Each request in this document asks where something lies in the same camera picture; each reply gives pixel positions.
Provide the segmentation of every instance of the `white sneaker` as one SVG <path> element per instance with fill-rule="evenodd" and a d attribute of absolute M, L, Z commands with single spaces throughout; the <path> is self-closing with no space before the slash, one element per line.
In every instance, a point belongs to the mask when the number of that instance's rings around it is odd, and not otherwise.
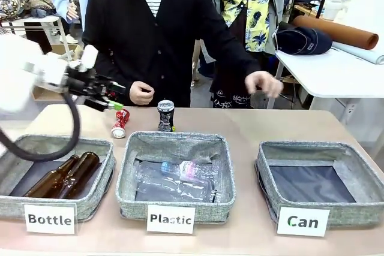
<path fill-rule="evenodd" d="M 78 44 L 79 42 L 76 40 L 76 39 L 74 39 L 70 34 L 68 34 L 67 36 L 66 36 L 66 39 L 67 39 L 67 43 L 68 44 Z"/>

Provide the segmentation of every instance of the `plastic sign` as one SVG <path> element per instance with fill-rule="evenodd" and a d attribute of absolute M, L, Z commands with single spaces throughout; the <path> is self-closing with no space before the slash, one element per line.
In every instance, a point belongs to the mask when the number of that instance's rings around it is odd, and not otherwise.
<path fill-rule="evenodd" d="M 192 234 L 194 207 L 148 205 L 147 231 Z"/>
<path fill-rule="evenodd" d="M 324 237 L 330 210 L 281 207 L 277 234 Z"/>
<path fill-rule="evenodd" d="M 75 208 L 63 206 L 24 205 L 27 232 L 75 234 Z"/>

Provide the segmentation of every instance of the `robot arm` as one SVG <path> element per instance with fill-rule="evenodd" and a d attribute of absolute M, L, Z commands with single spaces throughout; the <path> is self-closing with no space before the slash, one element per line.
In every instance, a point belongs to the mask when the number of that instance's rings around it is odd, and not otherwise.
<path fill-rule="evenodd" d="M 126 95 L 125 87 L 93 69 L 97 49 L 86 46 L 81 60 L 67 62 L 43 55 L 37 43 L 15 35 L 0 35 L 0 110 L 21 111 L 34 86 L 61 93 L 73 115 L 73 134 L 66 147 L 58 152 L 36 155 L 17 147 L 0 130 L 0 142 L 16 156 L 45 162 L 68 154 L 79 141 L 80 117 L 70 94 L 84 96 L 84 105 L 93 109 L 120 109 L 116 100 Z"/>

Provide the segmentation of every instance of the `bin containing brown bottles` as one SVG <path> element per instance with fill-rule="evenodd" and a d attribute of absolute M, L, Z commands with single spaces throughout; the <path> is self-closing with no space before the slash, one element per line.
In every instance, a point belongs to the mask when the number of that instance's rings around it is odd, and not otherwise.
<path fill-rule="evenodd" d="M 16 143 L 33 153 L 59 150 L 68 137 L 24 135 Z M 76 204 L 77 220 L 96 212 L 112 180 L 112 144 L 81 138 L 75 149 L 56 161 L 30 162 L 9 152 L 0 156 L 0 217 L 23 219 L 24 203 Z"/>

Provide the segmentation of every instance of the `plastic bottle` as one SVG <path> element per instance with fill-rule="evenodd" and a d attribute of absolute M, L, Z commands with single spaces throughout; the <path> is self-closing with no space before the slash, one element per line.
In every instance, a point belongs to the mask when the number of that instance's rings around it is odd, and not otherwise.
<path fill-rule="evenodd" d="M 64 179 L 79 159 L 77 155 L 72 155 L 59 168 L 45 174 L 24 197 L 56 198 L 62 188 Z"/>
<path fill-rule="evenodd" d="M 217 170 L 211 164 L 199 164 L 191 161 L 183 161 L 180 164 L 169 162 L 161 163 L 161 172 L 180 177 L 180 180 L 190 181 L 194 179 L 207 179 L 216 183 Z"/>
<path fill-rule="evenodd" d="M 218 200 L 218 193 L 212 190 L 212 184 L 208 180 L 184 181 L 174 179 L 171 175 L 162 174 L 159 169 L 160 163 L 149 163 L 140 163 L 136 174 L 137 191 L 146 194 L 146 199 L 207 203 Z"/>
<path fill-rule="evenodd" d="M 65 178 L 57 198 L 76 199 L 85 185 L 95 173 L 100 163 L 99 157 L 93 152 L 85 152 Z"/>

